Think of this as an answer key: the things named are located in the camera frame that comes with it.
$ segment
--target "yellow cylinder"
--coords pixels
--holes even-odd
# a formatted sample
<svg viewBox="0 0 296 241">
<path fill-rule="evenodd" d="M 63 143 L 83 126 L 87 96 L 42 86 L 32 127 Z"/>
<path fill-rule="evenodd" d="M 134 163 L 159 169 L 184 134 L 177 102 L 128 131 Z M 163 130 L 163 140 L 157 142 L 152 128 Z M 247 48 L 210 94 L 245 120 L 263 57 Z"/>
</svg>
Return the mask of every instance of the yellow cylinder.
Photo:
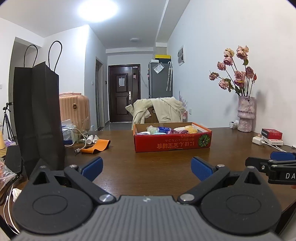
<svg viewBox="0 0 296 241">
<path fill-rule="evenodd" d="M 2 132 L 0 131 L 0 150 L 2 150 L 3 148 L 5 148 L 5 144 L 4 144 Z"/>
</svg>

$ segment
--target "gray ribbed surface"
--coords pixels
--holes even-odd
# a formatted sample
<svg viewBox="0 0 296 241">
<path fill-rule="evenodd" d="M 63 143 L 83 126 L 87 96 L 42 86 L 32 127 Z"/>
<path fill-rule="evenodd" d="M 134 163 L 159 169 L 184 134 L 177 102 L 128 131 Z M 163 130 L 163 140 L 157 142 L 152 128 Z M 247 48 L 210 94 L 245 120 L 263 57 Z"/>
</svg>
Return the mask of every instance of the gray ribbed surface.
<svg viewBox="0 0 296 241">
<path fill-rule="evenodd" d="M 73 232 L 43 237 L 22 232 L 14 240 L 280 241 L 281 239 L 272 233 L 258 237 L 237 237 L 221 233 L 205 223 L 193 206 L 177 204 L 170 196 L 122 196 L 115 204 L 98 207 L 92 218 Z"/>
</svg>

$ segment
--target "small ceiling light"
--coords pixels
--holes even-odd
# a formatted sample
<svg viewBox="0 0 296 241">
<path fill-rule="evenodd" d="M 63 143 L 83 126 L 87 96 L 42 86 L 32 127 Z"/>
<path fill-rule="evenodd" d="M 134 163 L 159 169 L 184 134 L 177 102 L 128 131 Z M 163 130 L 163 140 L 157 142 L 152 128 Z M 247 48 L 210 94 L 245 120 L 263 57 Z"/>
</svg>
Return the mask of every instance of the small ceiling light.
<svg viewBox="0 0 296 241">
<path fill-rule="evenodd" d="M 97 23 L 113 17 L 117 11 L 117 5 L 110 0 L 87 0 L 79 6 L 78 14 L 89 22 Z"/>
<path fill-rule="evenodd" d="M 130 41 L 131 41 L 131 42 L 139 42 L 140 39 L 139 39 L 139 38 L 131 38 Z"/>
</svg>

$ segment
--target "dark brown door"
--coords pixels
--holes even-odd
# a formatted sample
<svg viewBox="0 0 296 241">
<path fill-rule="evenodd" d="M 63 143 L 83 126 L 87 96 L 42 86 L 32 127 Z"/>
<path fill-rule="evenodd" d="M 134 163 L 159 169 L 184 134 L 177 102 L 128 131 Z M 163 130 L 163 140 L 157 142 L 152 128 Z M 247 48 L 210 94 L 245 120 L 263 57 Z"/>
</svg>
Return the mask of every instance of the dark brown door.
<svg viewBox="0 0 296 241">
<path fill-rule="evenodd" d="M 133 120 L 125 107 L 140 99 L 139 77 L 139 64 L 109 66 L 110 122 Z"/>
</svg>

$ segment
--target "flower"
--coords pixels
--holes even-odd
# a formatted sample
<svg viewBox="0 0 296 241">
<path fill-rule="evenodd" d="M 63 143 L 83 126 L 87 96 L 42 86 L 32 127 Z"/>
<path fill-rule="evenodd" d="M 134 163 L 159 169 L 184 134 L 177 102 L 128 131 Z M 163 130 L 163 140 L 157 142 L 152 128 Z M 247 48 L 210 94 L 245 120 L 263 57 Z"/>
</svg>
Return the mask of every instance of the flower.
<svg viewBox="0 0 296 241">
<path fill-rule="evenodd" d="M 226 89 L 229 88 L 229 83 L 228 83 L 227 81 L 225 81 L 224 79 L 222 79 L 222 80 L 220 80 L 220 82 L 219 82 L 219 86 L 220 86 L 222 89 L 226 90 Z"/>
<path fill-rule="evenodd" d="M 237 48 L 237 57 L 240 58 L 240 59 L 247 59 L 248 58 L 248 55 L 247 53 L 249 52 L 249 48 L 248 46 L 246 45 L 246 47 L 242 47 L 242 46 L 238 46 Z"/>
<path fill-rule="evenodd" d="M 234 56 L 234 51 L 232 49 L 225 49 L 224 51 L 224 57 L 233 57 Z"/>
<path fill-rule="evenodd" d="M 238 87 L 244 87 L 244 81 L 243 81 L 243 80 L 235 80 L 234 83 L 235 83 Z"/>
<path fill-rule="evenodd" d="M 257 75 L 255 74 L 253 77 L 253 83 L 255 83 L 255 80 L 257 79 Z"/>
<path fill-rule="evenodd" d="M 235 78 L 236 78 L 236 80 L 242 80 L 242 81 L 244 81 L 245 80 L 245 78 L 246 78 L 246 72 L 243 72 L 243 71 L 235 71 L 234 72 L 235 73 Z"/>
<path fill-rule="evenodd" d="M 219 70 L 226 70 L 226 65 L 224 63 L 218 62 L 217 67 Z"/>
<path fill-rule="evenodd" d="M 252 79 L 254 76 L 254 71 L 251 67 L 246 68 L 247 79 Z"/>
<path fill-rule="evenodd" d="M 231 57 L 226 57 L 224 60 L 223 60 L 223 63 L 226 64 L 226 65 L 233 65 L 233 59 Z"/>
<path fill-rule="evenodd" d="M 213 72 L 213 73 L 210 74 L 209 79 L 210 79 L 210 80 L 215 80 L 215 79 L 218 78 L 218 76 L 219 76 L 218 73 L 214 73 L 214 72 Z"/>
</svg>

